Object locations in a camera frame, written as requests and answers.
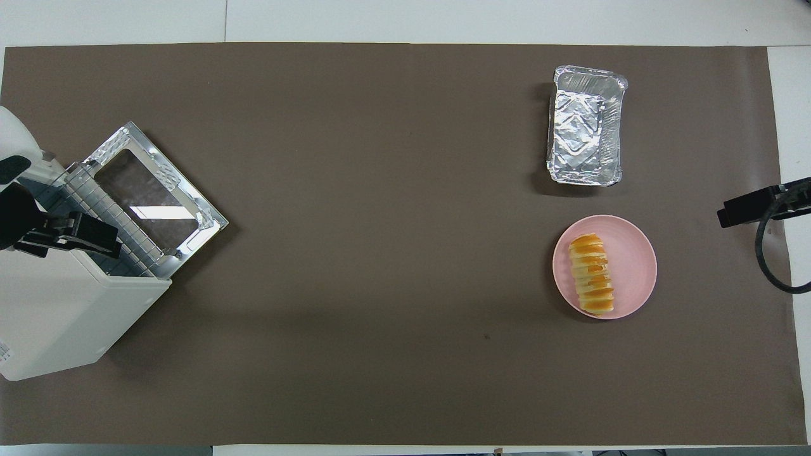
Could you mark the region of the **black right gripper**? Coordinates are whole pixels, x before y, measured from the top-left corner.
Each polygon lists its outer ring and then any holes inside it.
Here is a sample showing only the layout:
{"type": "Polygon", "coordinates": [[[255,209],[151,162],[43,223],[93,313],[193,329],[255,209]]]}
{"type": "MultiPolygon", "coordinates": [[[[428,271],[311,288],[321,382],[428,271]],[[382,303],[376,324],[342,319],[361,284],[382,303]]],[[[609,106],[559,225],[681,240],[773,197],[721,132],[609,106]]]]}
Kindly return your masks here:
{"type": "Polygon", "coordinates": [[[810,181],[810,177],[802,178],[785,184],[763,187],[752,193],[725,200],[722,208],[717,211],[719,225],[721,228],[730,228],[756,222],[767,213],[777,196],[781,198],[780,220],[809,214],[810,181]]]}

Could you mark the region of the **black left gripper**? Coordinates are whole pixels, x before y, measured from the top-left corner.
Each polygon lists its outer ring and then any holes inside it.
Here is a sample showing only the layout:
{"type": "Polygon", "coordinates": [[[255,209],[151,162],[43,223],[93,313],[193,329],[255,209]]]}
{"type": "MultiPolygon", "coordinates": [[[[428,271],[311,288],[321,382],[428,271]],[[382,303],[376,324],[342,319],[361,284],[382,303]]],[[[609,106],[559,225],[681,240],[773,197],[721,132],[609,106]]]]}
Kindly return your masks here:
{"type": "Polygon", "coordinates": [[[118,228],[84,212],[70,212],[70,241],[60,241],[54,226],[63,219],[39,208],[21,184],[9,184],[1,194],[1,248],[46,258],[49,249],[69,251],[78,244],[85,251],[119,258],[118,228]]]}

